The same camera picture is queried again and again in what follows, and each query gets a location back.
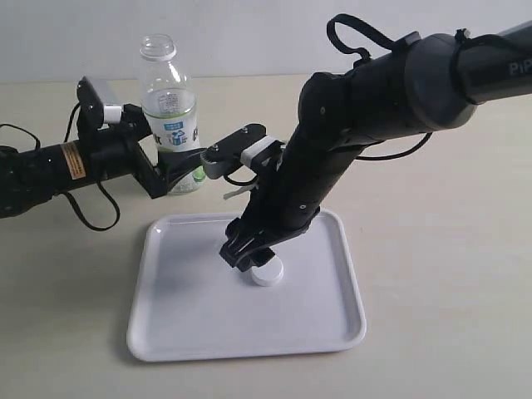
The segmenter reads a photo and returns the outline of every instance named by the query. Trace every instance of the warning label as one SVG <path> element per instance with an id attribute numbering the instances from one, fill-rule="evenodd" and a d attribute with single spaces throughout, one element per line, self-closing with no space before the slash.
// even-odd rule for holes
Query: warning label
<path id="1" fill-rule="evenodd" d="M 68 165 L 72 180 L 83 179 L 86 177 L 85 166 L 83 165 L 83 160 L 77 150 L 76 144 L 73 142 L 61 144 L 61 149 L 65 155 L 66 164 Z"/>

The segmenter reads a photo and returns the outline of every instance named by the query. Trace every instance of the white tray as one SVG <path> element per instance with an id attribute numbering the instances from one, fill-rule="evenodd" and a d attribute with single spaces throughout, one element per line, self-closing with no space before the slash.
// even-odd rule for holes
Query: white tray
<path id="1" fill-rule="evenodd" d="M 334 352 L 359 343 L 366 319 L 342 222 L 322 211 L 274 247 L 284 277 L 261 287 L 218 255 L 238 214 L 181 214 L 151 225 L 127 343 L 146 362 Z"/>

